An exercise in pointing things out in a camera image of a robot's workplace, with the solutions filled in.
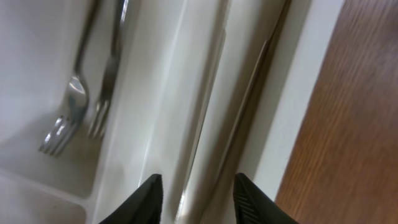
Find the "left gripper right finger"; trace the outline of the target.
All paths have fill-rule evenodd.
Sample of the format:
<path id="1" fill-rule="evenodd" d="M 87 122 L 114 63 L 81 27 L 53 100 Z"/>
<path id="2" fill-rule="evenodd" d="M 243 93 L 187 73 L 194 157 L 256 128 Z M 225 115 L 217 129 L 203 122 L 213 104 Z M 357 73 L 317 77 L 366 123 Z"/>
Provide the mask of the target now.
<path id="1" fill-rule="evenodd" d="M 298 224 L 243 173 L 234 176 L 233 201 L 237 224 Z"/>

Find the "metal fork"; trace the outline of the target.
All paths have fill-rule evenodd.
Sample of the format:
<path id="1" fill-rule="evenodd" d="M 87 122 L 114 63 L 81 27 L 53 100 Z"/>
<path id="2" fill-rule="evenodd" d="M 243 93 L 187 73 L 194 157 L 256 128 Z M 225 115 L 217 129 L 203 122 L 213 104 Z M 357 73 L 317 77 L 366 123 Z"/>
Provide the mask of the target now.
<path id="1" fill-rule="evenodd" d="M 103 137 L 121 61 L 125 27 L 124 24 L 129 0 L 117 0 L 115 1 L 115 3 L 116 6 L 113 21 L 112 39 L 110 44 L 110 53 L 106 62 L 99 97 L 95 104 L 95 113 L 93 115 L 88 130 L 88 137 L 91 139 Z"/>
<path id="2" fill-rule="evenodd" d="M 100 6 L 100 0 L 93 0 L 82 28 L 73 64 L 72 75 L 67 84 L 60 114 L 53 128 L 44 137 L 38 151 L 58 157 L 81 126 L 90 102 L 89 90 L 82 67 L 88 47 L 94 21 Z"/>

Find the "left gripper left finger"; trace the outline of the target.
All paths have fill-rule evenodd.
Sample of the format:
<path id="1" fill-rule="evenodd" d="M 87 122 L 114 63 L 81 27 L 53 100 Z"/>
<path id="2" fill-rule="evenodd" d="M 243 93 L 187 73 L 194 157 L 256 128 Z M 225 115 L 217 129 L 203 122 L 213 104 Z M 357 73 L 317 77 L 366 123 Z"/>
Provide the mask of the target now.
<path id="1" fill-rule="evenodd" d="M 161 174 L 152 174 L 99 224 L 159 224 L 164 198 Z"/>

